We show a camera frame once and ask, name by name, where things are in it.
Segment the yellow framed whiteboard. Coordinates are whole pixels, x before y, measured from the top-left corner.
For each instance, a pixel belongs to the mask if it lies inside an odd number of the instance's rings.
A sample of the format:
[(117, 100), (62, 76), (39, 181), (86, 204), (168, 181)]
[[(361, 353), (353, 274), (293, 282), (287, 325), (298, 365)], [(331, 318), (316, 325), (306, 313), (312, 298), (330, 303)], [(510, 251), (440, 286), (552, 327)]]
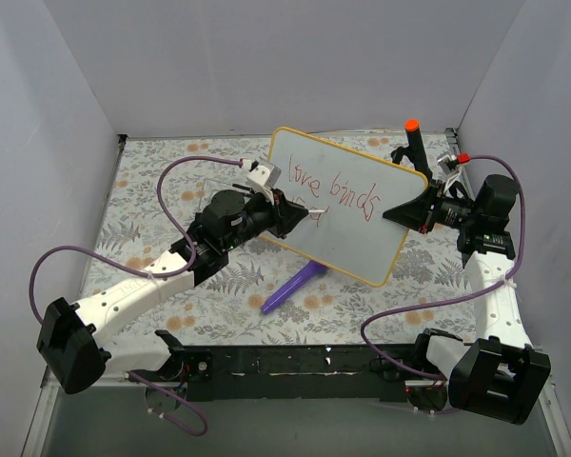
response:
[(281, 170), (276, 187), (310, 214), (285, 239), (264, 239), (365, 282), (383, 286), (407, 228), (383, 212), (419, 197), (420, 172), (286, 127), (274, 131), (268, 160)]

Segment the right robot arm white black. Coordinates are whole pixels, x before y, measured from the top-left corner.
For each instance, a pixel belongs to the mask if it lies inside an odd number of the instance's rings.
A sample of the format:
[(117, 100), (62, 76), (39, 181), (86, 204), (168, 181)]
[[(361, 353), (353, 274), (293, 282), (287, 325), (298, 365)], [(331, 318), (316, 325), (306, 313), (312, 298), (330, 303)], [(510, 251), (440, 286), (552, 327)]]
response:
[(506, 226), (520, 192), (514, 179), (492, 174), (475, 199), (447, 195), (433, 182), (417, 198), (384, 212), (384, 219), (420, 233), (437, 225), (456, 229), (463, 271), (475, 293), (476, 339), (467, 345), (448, 332), (427, 329), (411, 355), (423, 378), (439, 373), (457, 409), (521, 425), (551, 371), (547, 355), (532, 347), (523, 327), (513, 281), (517, 261)]

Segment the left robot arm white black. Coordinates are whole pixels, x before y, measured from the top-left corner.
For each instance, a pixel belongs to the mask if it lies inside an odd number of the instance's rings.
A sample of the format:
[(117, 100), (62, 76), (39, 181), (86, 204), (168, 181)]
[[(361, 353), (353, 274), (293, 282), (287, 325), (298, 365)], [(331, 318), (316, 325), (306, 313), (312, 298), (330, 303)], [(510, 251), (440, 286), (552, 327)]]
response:
[(264, 232), (284, 239), (309, 214), (275, 189), (270, 198), (221, 190), (183, 239), (115, 286), (69, 303), (58, 298), (42, 319), (37, 349), (67, 394), (91, 387), (109, 372), (142, 370), (165, 381), (184, 367), (178, 340), (159, 330), (148, 341), (117, 341), (116, 334), (167, 298), (191, 290), (228, 264), (228, 255)]

